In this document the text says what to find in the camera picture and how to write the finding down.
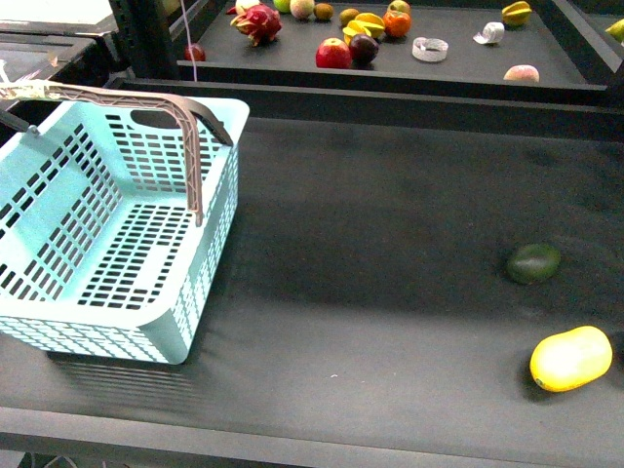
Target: light blue basket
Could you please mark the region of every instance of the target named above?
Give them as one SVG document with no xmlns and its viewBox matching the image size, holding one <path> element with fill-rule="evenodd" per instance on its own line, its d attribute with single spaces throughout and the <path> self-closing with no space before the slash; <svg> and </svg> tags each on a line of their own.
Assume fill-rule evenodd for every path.
<svg viewBox="0 0 624 468">
<path fill-rule="evenodd" d="M 0 148 L 0 332 L 46 351 L 186 359 L 238 199 L 249 108 L 195 98 L 232 137 L 198 122 L 204 222 L 186 209 L 180 129 L 132 109 L 64 102 Z"/>
</svg>

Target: basket handle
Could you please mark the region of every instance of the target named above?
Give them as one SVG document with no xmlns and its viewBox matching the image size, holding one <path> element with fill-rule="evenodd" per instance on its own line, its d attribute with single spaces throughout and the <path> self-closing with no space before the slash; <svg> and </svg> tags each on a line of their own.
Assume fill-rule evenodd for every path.
<svg viewBox="0 0 624 468">
<path fill-rule="evenodd" d="M 26 80 L 17 83 L 0 83 L 0 99 L 79 100 L 102 106 L 156 109 L 169 113 L 182 128 L 186 168 L 186 205 L 187 209 L 195 214 L 197 226 L 202 225 L 204 210 L 199 130 L 196 118 L 202 121 L 220 143 L 228 146 L 234 144 L 229 133 L 210 109 L 187 97 L 163 93 L 106 90 L 45 80 Z"/>
</svg>

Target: mango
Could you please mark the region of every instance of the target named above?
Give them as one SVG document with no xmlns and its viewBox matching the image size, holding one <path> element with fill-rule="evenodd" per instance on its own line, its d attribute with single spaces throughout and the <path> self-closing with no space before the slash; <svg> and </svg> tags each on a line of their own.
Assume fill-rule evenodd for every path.
<svg viewBox="0 0 624 468">
<path fill-rule="evenodd" d="M 530 357 L 535 383 L 549 392 L 566 392 L 603 376 L 613 350 L 605 333 L 583 326 L 540 341 Z"/>
</svg>

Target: white tape roll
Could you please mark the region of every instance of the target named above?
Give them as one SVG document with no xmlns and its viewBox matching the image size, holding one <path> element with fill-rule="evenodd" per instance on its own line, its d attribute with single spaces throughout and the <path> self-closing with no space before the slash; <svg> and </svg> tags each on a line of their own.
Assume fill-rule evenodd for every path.
<svg viewBox="0 0 624 468">
<path fill-rule="evenodd" d="M 489 22 L 483 32 L 475 34 L 473 39 L 479 44 L 498 44 L 505 35 L 505 26 L 502 22 Z"/>
<path fill-rule="evenodd" d="M 442 39 L 427 39 L 426 37 L 416 37 L 413 40 L 411 54 L 422 61 L 442 61 L 447 57 L 449 44 Z"/>
</svg>

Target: green fruit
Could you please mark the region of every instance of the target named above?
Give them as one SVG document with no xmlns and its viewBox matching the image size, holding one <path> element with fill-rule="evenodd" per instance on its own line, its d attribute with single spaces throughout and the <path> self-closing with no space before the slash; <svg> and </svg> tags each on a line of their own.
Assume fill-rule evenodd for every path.
<svg viewBox="0 0 624 468">
<path fill-rule="evenodd" d="M 541 283 L 557 272 L 560 252 L 548 244 L 520 247 L 507 260 L 507 274 L 521 285 Z"/>
<path fill-rule="evenodd" d="M 329 21 L 333 16 L 333 6 L 329 3 L 317 3 L 314 6 L 314 16 L 321 21 Z"/>
<path fill-rule="evenodd" d="M 354 20 L 359 14 L 360 12 L 358 12 L 355 8 L 347 8 L 346 10 L 343 10 L 340 12 L 340 25 L 342 27 L 346 26 L 349 21 Z"/>
<path fill-rule="evenodd" d="M 275 9 L 280 13 L 291 12 L 291 0 L 273 0 Z"/>
</svg>

